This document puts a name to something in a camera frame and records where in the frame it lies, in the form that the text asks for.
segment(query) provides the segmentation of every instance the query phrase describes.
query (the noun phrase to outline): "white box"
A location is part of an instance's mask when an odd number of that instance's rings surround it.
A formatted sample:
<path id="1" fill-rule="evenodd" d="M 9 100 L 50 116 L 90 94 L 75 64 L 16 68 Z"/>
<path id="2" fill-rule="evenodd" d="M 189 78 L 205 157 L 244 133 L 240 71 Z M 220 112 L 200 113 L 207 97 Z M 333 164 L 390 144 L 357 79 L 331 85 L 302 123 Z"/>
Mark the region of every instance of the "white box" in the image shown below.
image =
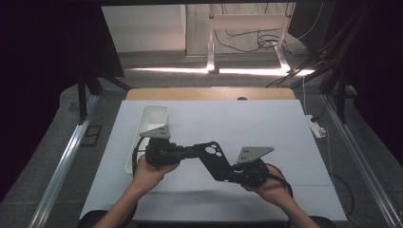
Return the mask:
<path id="1" fill-rule="evenodd" d="M 140 133 L 151 130 L 160 126 L 164 126 L 168 121 L 168 107 L 162 105 L 148 105 L 143 109 L 142 117 L 140 118 L 139 126 L 137 127 L 136 137 L 130 148 L 130 153 L 126 162 L 125 170 L 127 173 L 132 174 L 131 161 L 133 157 L 133 150 L 140 140 Z M 144 152 L 145 147 L 148 145 L 149 138 L 144 138 L 139 146 L 139 153 L 137 159 L 140 158 Z"/>

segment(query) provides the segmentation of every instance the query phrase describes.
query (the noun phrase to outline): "black cable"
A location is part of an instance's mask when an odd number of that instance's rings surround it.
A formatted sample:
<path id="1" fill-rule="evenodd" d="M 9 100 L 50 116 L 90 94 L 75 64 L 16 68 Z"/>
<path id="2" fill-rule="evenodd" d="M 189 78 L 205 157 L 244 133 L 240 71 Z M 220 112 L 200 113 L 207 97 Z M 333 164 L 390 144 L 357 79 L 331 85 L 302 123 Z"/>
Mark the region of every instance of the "black cable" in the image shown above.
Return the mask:
<path id="1" fill-rule="evenodd" d="M 276 3 L 276 7 L 278 8 L 279 13 L 281 13 L 281 9 L 279 9 L 278 3 Z"/>
<path id="2" fill-rule="evenodd" d="M 293 53 L 293 51 L 291 51 L 288 48 L 287 42 L 285 40 L 283 40 L 283 42 L 285 43 L 285 45 L 282 46 L 282 49 L 283 49 L 284 55 L 286 55 L 286 56 L 298 58 L 298 57 L 307 57 L 311 54 L 311 52 L 309 50 L 307 50 L 306 52 L 301 52 L 301 53 Z"/>
<path id="3" fill-rule="evenodd" d="M 353 213 L 354 209 L 355 209 L 355 197 L 354 197 L 354 194 L 353 194 L 353 190 L 350 188 L 349 184 L 343 178 L 341 178 L 340 176 L 338 176 L 338 175 L 336 175 L 334 173 L 331 173 L 331 172 L 329 172 L 329 175 L 339 179 L 344 184 L 344 186 L 346 186 L 347 190 L 349 191 L 349 193 L 350 193 L 350 195 L 352 197 L 352 205 L 350 206 L 350 209 L 345 213 L 348 216 L 350 216 Z"/>
<path id="4" fill-rule="evenodd" d="M 287 15 L 287 10 L 288 10 L 288 5 L 290 5 L 290 3 L 287 3 L 287 8 L 285 8 L 285 14 Z"/>
<path id="5" fill-rule="evenodd" d="M 328 104 L 328 103 L 329 103 L 329 94 L 327 94 L 326 103 L 325 103 L 325 106 L 323 106 L 322 113 L 321 113 L 319 116 L 317 116 L 317 117 L 313 117 L 313 118 L 311 119 L 312 122 L 316 122 L 317 120 L 319 120 L 320 118 L 323 117 L 323 115 L 325 114 L 326 107 L 327 107 L 327 104 Z"/>
<path id="6" fill-rule="evenodd" d="M 274 83 L 276 83 L 276 82 L 278 82 L 278 81 L 280 81 L 280 80 L 282 80 L 282 79 L 284 79 L 284 78 L 276 79 L 275 81 L 271 82 L 269 85 L 267 85 L 267 86 L 265 86 L 265 87 L 270 87 L 272 84 L 274 84 Z"/>
<path id="7" fill-rule="evenodd" d="M 269 7 L 269 3 L 266 3 L 266 9 L 264 9 L 264 14 L 266 14 L 268 7 Z"/>
<path id="8" fill-rule="evenodd" d="M 299 66 L 297 66 L 295 68 L 295 70 L 293 70 L 293 72 L 289 73 L 282 80 L 280 79 L 281 81 L 280 80 L 275 80 L 274 82 L 272 82 L 271 84 L 267 85 L 266 87 L 269 87 L 273 83 L 276 83 L 276 82 L 280 81 L 280 82 L 278 82 L 278 86 L 279 86 L 285 80 L 287 80 L 289 78 L 292 78 L 295 75 L 297 75 L 300 71 L 302 71 L 304 68 L 306 68 L 310 62 L 312 62 L 316 58 L 321 58 L 320 61 L 323 61 L 326 57 L 330 56 L 333 53 L 333 50 L 337 47 L 337 44 L 339 42 L 339 39 L 340 39 L 341 35 L 353 23 L 353 21 L 356 19 L 356 17 L 357 17 L 357 13 L 353 14 L 350 17 L 350 19 L 346 22 L 346 24 L 343 26 L 343 28 L 340 29 L 340 31 L 334 36 L 334 38 L 329 43 L 327 43 L 325 46 L 323 46 L 320 50 L 318 50 L 313 55 L 309 56 L 309 58 L 307 60 L 305 60 L 304 62 L 302 62 Z M 293 56 L 295 55 L 289 50 L 287 45 L 283 46 L 282 48 L 283 48 L 284 53 L 286 55 L 293 55 Z"/>
<path id="9" fill-rule="evenodd" d="M 274 174 L 270 174 L 270 173 L 265 174 L 266 178 L 273 179 L 275 181 L 280 182 L 282 185 L 284 185 L 285 188 L 287 188 L 288 193 L 293 198 L 294 197 L 293 188 L 291 187 L 290 183 L 287 182 L 287 180 L 285 179 L 284 175 L 282 175 L 281 171 L 277 167 L 275 167 L 273 164 L 266 163 L 266 165 L 272 166 L 273 168 L 275 168 L 281 174 L 281 177 L 276 176 Z"/>
<path id="10" fill-rule="evenodd" d="M 219 38 L 217 37 L 217 33 L 216 33 L 215 30 L 214 30 L 214 34 L 216 35 L 217 42 L 218 42 L 220 45 L 225 46 L 225 47 L 227 47 L 227 48 L 232 48 L 232 49 L 234 49 L 234 50 L 237 50 L 237 51 L 240 51 L 240 52 L 245 52 L 245 53 L 250 53 L 250 52 L 255 52 L 255 51 L 257 51 L 257 50 L 260 50 L 260 47 L 258 47 L 258 48 L 256 48 L 256 49 L 252 49 L 252 50 L 242 50 L 242 49 L 239 49 L 239 48 L 236 48 L 236 47 L 232 47 L 232 46 L 223 44 L 223 43 L 219 40 Z"/>
<path id="11" fill-rule="evenodd" d="M 142 143 L 143 139 L 144 139 L 144 137 L 141 137 L 141 138 L 139 139 L 139 142 L 137 142 L 136 147 L 134 147 L 134 149 L 133 149 L 133 154 L 132 154 L 132 156 L 131 156 L 131 166 L 132 166 L 132 173 L 133 173 L 133 176 L 134 176 L 134 172 L 136 172 L 136 168 L 137 168 L 137 155 L 138 155 L 138 153 L 139 153 L 139 147 L 140 147 L 140 144 Z"/>
<path id="12" fill-rule="evenodd" d="M 253 13 L 256 11 L 256 8 L 257 8 L 257 7 L 259 8 L 258 4 L 255 5 L 255 9 L 252 11 L 251 14 L 253 14 Z M 228 10 L 226 9 L 226 6 L 225 6 L 224 4 L 221 4 L 221 13 L 222 13 L 222 14 L 224 14 L 224 10 L 225 10 L 225 13 L 228 14 Z M 231 34 L 231 33 L 229 33 L 229 32 L 227 31 L 227 29 L 225 29 L 225 33 L 226 33 L 227 35 L 229 35 L 229 36 L 232 36 L 232 37 L 241 36 L 241 35 L 246 35 L 246 34 L 251 34 L 251 33 L 257 33 L 257 34 L 258 34 L 258 39 L 257 39 L 258 48 L 252 49 L 252 50 L 242 50 L 242 49 L 239 49 L 239 48 L 236 48 L 236 47 L 233 47 L 233 46 L 226 45 L 226 44 L 222 43 L 222 42 L 219 40 L 218 35 L 217 35 L 217 33 L 216 33 L 215 30 L 214 30 L 214 33 L 215 33 L 217 42 L 218 42 L 219 44 L 221 44 L 221 45 L 223 45 L 223 46 L 225 46 L 225 47 L 232 48 L 232 49 L 234 49 L 234 50 L 240 51 L 240 52 L 250 53 L 250 52 L 258 51 L 258 50 L 260 50 L 260 49 L 262 49 L 262 48 L 273 48 L 273 47 L 275 46 L 275 44 L 277 43 L 278 40 L 274 40 L 274 39 L 265 40 L 265 39 L 263 39 L 263 37 L 268 37 L 268 36 L 269 36 L 269 37 L 274 37 L 274 38 L 277 38 L 277 39 L 278 39 L 278 36 L 276 36 L 276 35 L 270 35 L 270 34 L 259 35 L 262 31 L 273 31 L 273 30 L 278 30 L 278 28 L 277 28 L 277 29 L 264 29 L 264 30 L 259 29 L 259 30 L 247 31 L 247 32 L 237 33 L 237 34 Z"/>

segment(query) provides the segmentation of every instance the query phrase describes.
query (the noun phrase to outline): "gray mounting plate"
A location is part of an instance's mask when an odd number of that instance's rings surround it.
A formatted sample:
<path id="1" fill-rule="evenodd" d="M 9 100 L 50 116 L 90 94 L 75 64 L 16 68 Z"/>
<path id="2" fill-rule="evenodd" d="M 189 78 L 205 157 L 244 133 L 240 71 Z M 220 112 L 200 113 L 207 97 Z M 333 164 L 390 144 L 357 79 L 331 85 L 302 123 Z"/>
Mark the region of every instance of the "gray mounting plate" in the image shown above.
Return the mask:
<path id="1" fill-rule="evenodd" d="M 154 139 L 167 139 L 167 140 L 171 138 L 168 125 L 160 126 L 152 130 L 142 132 L 140 133 L 140 136 Z"/>
<path id="2" fill-rule="evenodd" d="M 244 146 L 240 151 L 237 163 L 248 163 L 258 160 L 264 155 L 275 150 L 273 147 Z"/>

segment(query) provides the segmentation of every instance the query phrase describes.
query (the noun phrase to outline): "wire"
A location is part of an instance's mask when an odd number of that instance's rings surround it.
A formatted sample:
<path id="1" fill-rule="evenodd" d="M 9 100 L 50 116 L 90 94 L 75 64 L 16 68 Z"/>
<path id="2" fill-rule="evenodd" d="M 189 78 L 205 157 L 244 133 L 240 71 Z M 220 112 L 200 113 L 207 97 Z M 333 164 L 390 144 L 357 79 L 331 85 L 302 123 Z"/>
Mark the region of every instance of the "wire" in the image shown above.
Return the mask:
<path id="1" fill-rule="evenodd" d="M 276 3 L 276 7 L 278 8 L 279 13 L 281 13 L 281 9 L 279 9 L 278 3 Z"/>
<path id="2" fill-rule="evenodd" d="M 349 20 L 345 23 L 345 25 L 340 29 L 340 31 L 334 36 L 334 38 L 328 42 L 325 46 L 323 46 L 320 50 L 318 50 L 316 53 L 312 54 L 309 56 L 308 59 L 306 59 L 304 62 L 302 62 L 298 67 L 296 67 L 293 72 L 289 73 L 287 76 L 285 76 L 282 81 L 278 82 L 278 84 L 280 85 L 282 82 L 284 82 L 285 80 L 294 77 L 295 75 L 297 75 L 301 70 L 303 70 L 304 68 L 306 68 L 310 62 L 314 61 L 316 58 L 319 58 L 319 62 L 327 62 L 325 61 L 326 58 L 330 58 L 329 56 L 331 56 L 334 52 L 334 49 L 336 49 L 338 42 L 340 40 L 341 35 L 344 33 L 344 31 L 353 23 L 353 21 L 357 18 L 358 13 L 357 11 L 350 16 Z M 293 56 L 296 55 L 295 53 L 292 53 L 289 48 L 287 46 L 283 46 L 282 47 L 284 50 L 284 53 L 286 55 L 289 56 Z"/>
<path id="3" fill-rule="evenodd" d="M 351 217 L 351 215 L 352 215 L 352 213 L 353 213 L 353 211 L 354 211 L 354 209 L 355 209 L 355 197 L 354 197 L 353 190 L 350 188 L 349 184 L 348 184 L 343 178 L 341 178 L 340 176 L 338 176 L 338 175 L 336 175 L 336 174 L 333 173 L 332 156 L 331 156 L 331 151 L 330 151 L 330 132 L 329 132 L 329 130 L 328 130 L 327 128 L 325 128 L 325 129 L 326 129 L 326 134 L 327 134 L 327 147 L 328 147 L 329 168 L 330 168 L 329 175 L 330 175 L 330 177 L 331 177 L 333 186 L 336 187 L 336 186 L 335 186 L 335 179 L 334 179 L 334 178 L 337 178 L 338 180 L 340 180 L 340 181 L 346 186 L 347 190 L 349 191 L 349 193 L 350 193 L 350 195 L 351 195 L 351 207 L 350 207 L 350 209 L 346 212 L 346 208 L 345 208 L 345 206 L 343 205 L 344 214 L 348 217 L 348 219 L 349 219 L 354 225 L 356 225 L 356 226 L 358 226 L 358 227 L 360 227 L 360 228 L 363 228 L 363 226 L 362 226 L 361 224 L 359 224 L 358 222 L 356 222 L 356 221 Z"/>
<path id="4" fill-rule="evenodd" d="M 302 91 L 303 91 L 303 110 L 305 112 L 305 115 L 308 114 L 308 111 L 306 110 L 306 102 L 305 102 L 305 77 L 306 75 L 303 76 L 302 78 Z"/>
<path id="5" fill-rule="evenodd" d="M 300 38 L 306 36 L 309 32 L 311 32 L 311 30 L 312 30 L 312 29 L 315 27 L 315 25 L 317 24 L 317 20 L 319 19 L 319 16 L 320 16 L 320 14 L 322 13 L 322 9 L 323 9 L 323 2 L 322 2 L 322 4 L 320 5 L 320 10 L 319 10 L 319 13 L 317 14 L 317 19 L 315 20 L 315 22 L 314 22 L 314 24 L 311 26 L 311 28 L 310 28 L 305 34 L 299 36 L 296 40 L 294 40 L 294 41 L 292 41 L 292 42 L 286 44 L 285 46 L 288 46 L 288 45 L 294 43 L 295 41 L 298 41 Z"/>
<path id="6" fill-rule="evenodd" d="M 275 81 L 273 81 L 273 82 L 271 82 L 269 85 L 267 85 L 267 86 L 265 86 L 266 88 L 267 87 L 270 87 L 271 85 L 273 85 L 273 84 L 275 84 L 276 82 L 278 82 L 278 81 L 280 81 L 280 80 L 283 80 L 284 78 L 279 78 L 279 79 L 276 79 Z"/>
<path id="7" fill-rule="evenodd" d="M 131 156 L 131 166 L 132 166 L 132 173 L 133 173 L 133 176 L 134 176 L 134 172 L 136 172 L 136 168 L 137 168 L 137 155 L 138 155 L 138 153 L 139 153 L 139 147 L 140 147 L 140 144 L 142 143 L 143 139 L 144 139 L 144 137 L 141 137 L 141 138 L 139 139 L 139 142 L 137 142 L 136 147 L 134 147 L 134 149 L 133 149 L 133 154 L 132 154 L 132 156 Z"/>
<path id="8" fill-rule="evenodd" d="M 287 42 L 283 40 L 285 46 L 282 46 L 284 55 L 290 56 L 290 57 L 306 57 L 310 55 L 310 51 L 308 49 L 304 50 L 297 50 L 297 51 L 291 51 L 290 47 L 287 46 Z"/>
<path id="9" fill-rule="evenodd" d="M 290 5 L 290 3 L 287 3 L 287 7 L 285 8 L 285 13 L 287 13 L 288 5 Z"/>
<path id="10" fill-rule="evenodd" d="M 258 4 L 255 4 L 255 9 L 251 12 L 251 14 L 253 14 L 257 9 L 259 10 L 259 5 L 258 5 Z M 225 6 L 224 4 L 221 4 L 221 13 L 224 14 L 224 11 L 225 11 L 226 14 L 228 14 L 228 10 L 227 10 L 226 6 Z M 217 32 L 216 32 L 215 30 L 214 30 L 214 33 L 215 33 L 217 42 L 218 42 L 220 45 L 225 46 L 225 47 L 227 47 L 227 48 L 232 48 L 232 49 L 237 50 L 237 51 L 240 51 L 240 52 L 250 53 L 250 52 L 258 51 L 258 50 L 263 49 L 263 48 L 273 48 L 273 47 L 277 44 L 277 42 L 278 42 L 278 40 L 277 40 L 277 39 L 278 39 L 278 36 L 276 36 L 276 35 L 271 35 L 271 34 L 263 34 L 263 35 L 260 35 L 260 33 L 263 32 L 263 31 L 274 31 L 274 30 L 279 30 L 279 28 L 276 28 L 276 29 L 264 29 L 264 30 L 259 29 L 259 30 L 247 31 L 247 32 L 237 33 L 237 34 L 232 34 L 232 33 L 229 33 L 229 32 L 227 31 L 227 29 L 225 30 L 225 33 L 226 33 L 227 35 L 229 35 L 229 36 L 232 36 L 232 37 L 241 36 L 241 35 L 246 35 L 246 34 L 251 34 L 251 33 L 257 33 L 257 34 L 258 34 L 258 38 L 257 38 L 258 48 L 252 49 L 252 50 L 243 50 L 243 49 L 239 49 L 239 48 L 237 48 L 237 47 L 233 47 L 233 46 L 226 45 L 226 44 L 222 43 L 222 42 L 219 40 L 218 35 L 217 35 Z M 266 39 L 264 39 L 264 37 L 273 37 L 273 38 L 275 38 L 275 39 L 267 39 L 267 40 L 266 40 Z"/>
<path id="11" fill-rule="evenodd" d="M 277 168 L 277 167 L 275 167 L 273 164 L 271 164 L 271 163 L 265 163 L 266 165 L 270 165 L 270 166 L 272 166 L 273 168 L 275 168 L 280 174 L 281 174 L 281 177 L 283 178 L 283 179 L 285 179 L 285 177 L 284 177 L 284 175 L 282 175 L 282 172 L 281 172 L 281 170 L 279 170 L 279 168 Z"/>
<path id="12" fill-rule="evenodd" d="M 327 98 L 326 98 L 326 103 L 325 103 L 325 106 L 323 106 L 322 112 L 320 113 L 319 116 L 313 117 L 313 118 L 311 119 L 312 122 L 316 122 L 317 120 L 319 120 L 320 118 L 322 118 L 323 115 L 325 114 L 327 104 L 329 103 L 329 94 L 327 94 L 326 96 L 327 96 Z"/>

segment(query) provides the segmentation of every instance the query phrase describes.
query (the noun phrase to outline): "wrist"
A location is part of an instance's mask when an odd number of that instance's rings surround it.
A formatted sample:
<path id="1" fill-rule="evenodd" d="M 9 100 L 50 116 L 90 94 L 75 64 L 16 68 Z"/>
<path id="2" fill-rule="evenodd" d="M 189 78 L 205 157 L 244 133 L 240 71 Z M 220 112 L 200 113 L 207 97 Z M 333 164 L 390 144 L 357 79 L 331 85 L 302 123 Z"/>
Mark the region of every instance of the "wrist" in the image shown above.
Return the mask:
<path id="1" fill-rule="evenodd" d="M 296 201 L 291 197 L 278 199 L 274 204 L 282 211 L 287 211 L 289 209 L 298 207 Z"/>
<path id="2" fill-rule="evenodd" d="M 131 199 L 131 200 L 139 200 L 142 196 L 147 194 L 148 191 L 143 189 L 141 186 L 138 184 L 130 184 L 128 188 L 126 189 L 126 195 Z"/>

